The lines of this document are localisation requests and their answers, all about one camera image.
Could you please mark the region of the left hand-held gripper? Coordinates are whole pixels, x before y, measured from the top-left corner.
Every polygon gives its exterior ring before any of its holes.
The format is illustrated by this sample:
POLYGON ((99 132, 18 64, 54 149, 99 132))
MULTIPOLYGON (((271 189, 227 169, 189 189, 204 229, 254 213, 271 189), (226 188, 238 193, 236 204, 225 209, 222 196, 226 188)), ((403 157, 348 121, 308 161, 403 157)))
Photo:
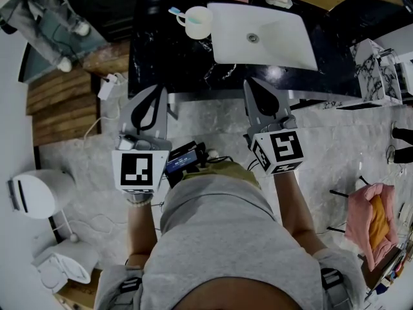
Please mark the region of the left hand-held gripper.
POLYGON ((120 135, 112 151, 114 182, 121 192, 155 194, 158 191, 172 150, 171 142, 165 139, 167 108, 167 89, 154 85, 136 94, 121 109, 120 135), (147 114, 150 119, 144 124, 147 114))

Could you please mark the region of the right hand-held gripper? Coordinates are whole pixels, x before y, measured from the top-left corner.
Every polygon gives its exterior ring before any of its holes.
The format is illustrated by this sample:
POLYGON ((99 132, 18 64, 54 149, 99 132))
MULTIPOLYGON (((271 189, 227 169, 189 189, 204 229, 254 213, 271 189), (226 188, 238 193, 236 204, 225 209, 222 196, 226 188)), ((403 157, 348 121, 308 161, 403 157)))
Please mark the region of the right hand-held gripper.
POLYGON ((245 138, 263 172, 274 175, 296 170, 305 155, 286 95, 256 77, 244 80, 243 93, 250 122, 245 138))

